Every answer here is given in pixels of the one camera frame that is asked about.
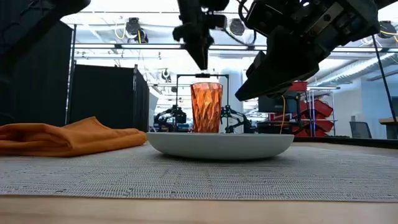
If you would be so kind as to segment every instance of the orange towel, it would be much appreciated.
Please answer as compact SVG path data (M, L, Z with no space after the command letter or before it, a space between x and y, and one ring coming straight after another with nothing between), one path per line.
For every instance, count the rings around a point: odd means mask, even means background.
M62 128L47 124L0 127L0 156L72 157L140 146L147 141L137 129L111 129L95 117Z

